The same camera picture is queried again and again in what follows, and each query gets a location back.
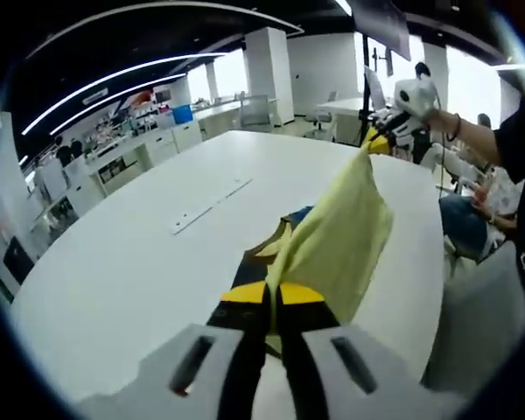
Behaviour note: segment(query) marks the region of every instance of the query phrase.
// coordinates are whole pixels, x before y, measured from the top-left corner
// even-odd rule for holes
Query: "ceiling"
[[[21,131],[31,121],[74,90],[107,74],[151,60],[212,51],[215,44],[230,37],[235,41],[215,51],[232,51],[242,46],[242,34],[264,26],[283,29],[290,35],[298,32],[295,26],[300,26],[305,35],[354,31],[354,21],[334,0],[304,0],[301,5],[285,0],[216,1],[218,4],[270,15],[284,23],[237,10],[195,7],[190,4],[151,7],[153,2],[144,0],[94,0],[92,3],[46,1],[41,2],[39,7],[23,10],[23,21],[19,21],[24,28],[23,37],[16,44],[19,59],[11,72],[3,105],[12,113],[18,154],[27,154],[31,158],[42,150],[51,141],[47,133],[83,110],[85,106],[81,99],[104,86],[90,89],[62,105],[27,136],[21,136]],[[478,11],[469,6],[475,2],[459,2],[459,12],[451,9],[452,3],[456,2],[394,0],[399,9],[409,13],[411,32],[423,35],[430,39],[429,42],[454,44],[484,60],[494,60],[494,51],[486,47],[495,46],[495,39]],[[57,38],[53,36],[82,19],[138,3],[150,7],[109,14]],[[430,20],[424,22],[420,17]],[[472,34],[476,40],[463,40],[448,31],[439,37],[439,28],[435,22],[460,28]],[[212,59],[186,64],[190,68],[209,60]],[[183,61],[165,63],[117,77],[106,82],[109,95],[165,77],[176,70],[186,71],[187,67],[180,68],[182,66]]]

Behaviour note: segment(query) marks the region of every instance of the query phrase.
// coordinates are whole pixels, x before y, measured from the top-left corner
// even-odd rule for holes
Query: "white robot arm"
[[[385,136],[391,147],[412,150],[414,134],[429,130],[424,119],[436,109],[436,86],[429,76],[420,79],[399,80],[395,84],[393,108],[383,108],[371,115],[377,136]]]

